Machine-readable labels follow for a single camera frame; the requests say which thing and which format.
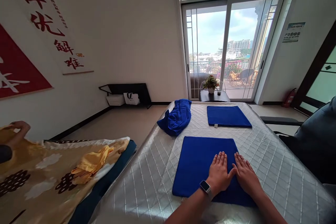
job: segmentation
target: wall sign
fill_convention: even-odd
[[[304,27],[305,23],[306,22],[288,24],[287,32],[282,42],[283,43],[298,42],[300,34],[302,32],[302,28]]]
[[[0,99],[51,88],[0,25]]]
[[[55,0],[15,0],[49,48],[64,75],[93,72],[68,32]]]

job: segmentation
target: balcony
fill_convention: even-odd
[[[251,99],[258,70],[249,68],[249,59],[225,61],[224,79],[226,93],[230,99]],[[198,99],[201,83],[213,75],[219,81],[221,78],[222,61],[190,62],[191,98]]]

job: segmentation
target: small side table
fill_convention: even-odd
[[[218,91],[215,90],[213,94],[210,94],[208,90],[202,90],[199,93],[200,102],[230,102],[228,95],[222,90],[221,94],[218,95]]]

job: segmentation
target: white bag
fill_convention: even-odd
[[[138,105],[140,103],[139,95],[134,93],[124,93],[126,104]]]
[[[121,106],[125,103],[124,96],[121,94],[110,94],[106,99],[110,106]]]

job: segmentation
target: sky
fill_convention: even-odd
[[[230,17],[230,40],[253,40],[257,26],[257,14],[255,8],[232,10]],[[197,14],[192,16],[194,53],[215,53],[218,48],[223,48],[224,27],[226,11]],[[188,40],[191,42],[191,29],[188,29]],[[189,53],[192,53],[192,43],[189,44]]]

